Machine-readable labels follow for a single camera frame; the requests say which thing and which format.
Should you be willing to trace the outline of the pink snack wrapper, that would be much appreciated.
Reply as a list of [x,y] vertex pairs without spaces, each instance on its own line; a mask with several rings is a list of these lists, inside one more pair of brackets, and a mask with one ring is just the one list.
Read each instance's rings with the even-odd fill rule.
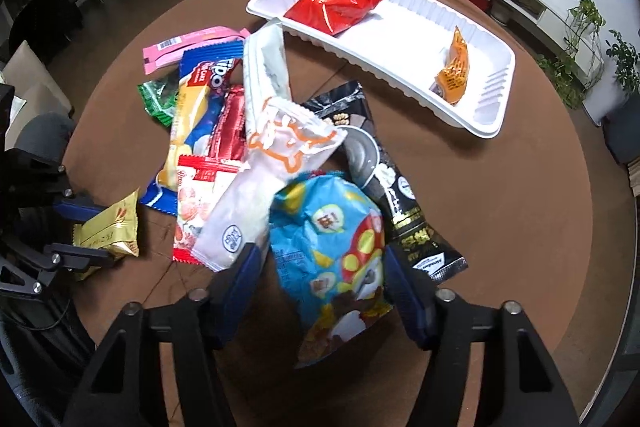
[[246,28],[234,30],[226,26],[214,26],[171,37],[143,49],[143,72],[145,75],[151,75],[157,69],[177,64],[186,51],[216,43],[242,40],[249,35],[250,32]]

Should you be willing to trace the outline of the orange snack packet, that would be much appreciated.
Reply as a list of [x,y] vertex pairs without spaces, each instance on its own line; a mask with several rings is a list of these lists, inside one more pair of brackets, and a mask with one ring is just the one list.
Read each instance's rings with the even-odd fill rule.
[[456,105],[465,94],[470,71],[469,50],[459,27],[454,28],[447,64],[437,74],[434,92],[447,103]]

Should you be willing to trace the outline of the white plastic tray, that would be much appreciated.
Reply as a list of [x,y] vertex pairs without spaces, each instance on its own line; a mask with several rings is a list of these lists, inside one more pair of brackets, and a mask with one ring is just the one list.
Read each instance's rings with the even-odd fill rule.
[[[297,1],[250,0],[246,12],[264,20],[277,18],[291,35],[370,72],[452,127],[482,139],[499,134],[515,55],[479,23],[437,0],[383,0],[362,22],[332,37],[284,16]],[[433,88],[456,30],[468,45],[470,72],[464,95],[451,105]]]

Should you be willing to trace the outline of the grey chair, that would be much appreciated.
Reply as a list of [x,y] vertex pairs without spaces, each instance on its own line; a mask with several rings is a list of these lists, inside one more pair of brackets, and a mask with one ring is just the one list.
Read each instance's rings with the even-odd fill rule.
[[66,115],[45,113],[26,124],[14,147],[42,157],[60,159],[75,127],[73,119]]

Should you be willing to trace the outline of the red snack bag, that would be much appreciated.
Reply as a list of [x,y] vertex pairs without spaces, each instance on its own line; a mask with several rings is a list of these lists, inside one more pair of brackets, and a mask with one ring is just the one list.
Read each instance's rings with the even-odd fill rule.
[[298,0],[284,17],[329,36],[364,20],[383,0]]

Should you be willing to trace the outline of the white orange-print snack bag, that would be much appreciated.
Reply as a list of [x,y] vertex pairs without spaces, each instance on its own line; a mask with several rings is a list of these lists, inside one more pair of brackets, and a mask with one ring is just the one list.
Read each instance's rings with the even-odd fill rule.
[[192,255],[209,270],[232,267],[247,244],[262,246],[274,195],[305,172],[319,169],[346,131],[285,98],[268,98],[258,127],[246,141],[248,166],[209,215]]

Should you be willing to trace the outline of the red white snack packet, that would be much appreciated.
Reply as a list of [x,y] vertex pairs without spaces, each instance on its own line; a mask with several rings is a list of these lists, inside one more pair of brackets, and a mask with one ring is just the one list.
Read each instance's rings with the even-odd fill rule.
[[192,255],[209,215],[236,175],[243,161],[208,156],[181,155],[178,160],[177,220],[172,260],[199,265]]

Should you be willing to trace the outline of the blue Tipo biscuit pack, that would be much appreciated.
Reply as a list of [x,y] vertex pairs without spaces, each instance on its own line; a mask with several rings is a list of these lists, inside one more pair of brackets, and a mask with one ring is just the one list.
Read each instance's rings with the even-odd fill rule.
[[242,40],[233,40],[183,53],[166,160],[141,197],[142,205],[166,215],[177,213],[178,160],[208,154],[243,49]]

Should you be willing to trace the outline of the white grey snack packet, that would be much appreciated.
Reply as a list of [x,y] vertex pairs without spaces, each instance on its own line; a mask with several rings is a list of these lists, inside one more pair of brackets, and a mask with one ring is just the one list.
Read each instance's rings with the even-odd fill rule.
[[268,98],[292,100],[288,64],[286,64],[283,28],[278,18],[244,41],[243,87],[245,98],[245,134],[249,138],[262,123],[262,111]]

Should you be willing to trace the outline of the green snack packet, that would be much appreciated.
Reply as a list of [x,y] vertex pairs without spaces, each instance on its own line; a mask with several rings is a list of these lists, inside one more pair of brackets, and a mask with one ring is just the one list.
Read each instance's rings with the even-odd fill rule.
[[137,85],[145,112],[166,128],[171,127],[175,117],[179,82],[179,72],[174,69],[160,78]]

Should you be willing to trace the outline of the red wafer packet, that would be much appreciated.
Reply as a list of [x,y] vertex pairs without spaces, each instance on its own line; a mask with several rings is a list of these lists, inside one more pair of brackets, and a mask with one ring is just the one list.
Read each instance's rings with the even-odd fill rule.
[[221,114],[209,145],[209,157],[219,161],[242,161],[245,154],[244,88],[235,84],[224,98]]

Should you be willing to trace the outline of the blue panda snack bag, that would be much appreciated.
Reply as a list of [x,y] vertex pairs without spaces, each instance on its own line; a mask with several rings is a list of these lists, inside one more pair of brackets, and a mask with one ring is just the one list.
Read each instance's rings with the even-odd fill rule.
[[278,192],[269,237],[280,285],[305,329],[299,367],[328,357],[390,313],[382,212],[341,173],[304,173]]

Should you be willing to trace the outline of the black snack package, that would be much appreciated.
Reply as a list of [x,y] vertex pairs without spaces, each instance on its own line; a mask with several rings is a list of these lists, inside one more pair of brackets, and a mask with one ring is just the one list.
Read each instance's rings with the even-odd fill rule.
[[342,147],[348,172],[360,190],[378,205],[385,234],[397,244],[414,269],[437,283],[468,269],[465,257],[425,220],[408,179],[385,150],[363,87],[355,80],[303,103],[319,118],[347,131]]

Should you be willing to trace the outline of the yellow snack packet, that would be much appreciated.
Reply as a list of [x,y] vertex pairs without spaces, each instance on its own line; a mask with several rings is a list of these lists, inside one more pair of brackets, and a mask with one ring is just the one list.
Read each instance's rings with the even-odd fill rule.
[[74,225],[73,245],[105,249],[115,260],[138,257],[138,197],[139,190],[134,190],[83,225]]

